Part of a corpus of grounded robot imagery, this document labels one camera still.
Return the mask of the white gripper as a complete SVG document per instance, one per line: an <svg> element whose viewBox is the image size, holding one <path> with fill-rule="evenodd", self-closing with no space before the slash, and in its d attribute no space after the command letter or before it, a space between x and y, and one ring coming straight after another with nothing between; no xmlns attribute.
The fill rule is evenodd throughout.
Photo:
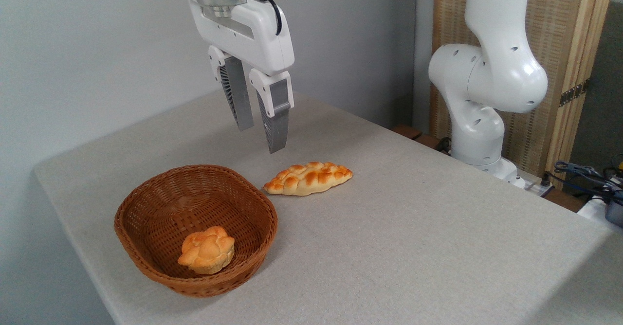
<svg viewBox="0 0 623 325"><path fill-rule="evenodd" d="M294 107L290 74L285 72L294 64L294 52L284 13L280 12L282 30L277 35L276 14L269 2L248 0L234 6L231 17L219 18L196 0L188 1L198 32L211 44L208 54L215 80L221 83L238 129L254 125L243 61L255 68L249 77L269 152L281 150L287 143L289 109Z"/></svg>

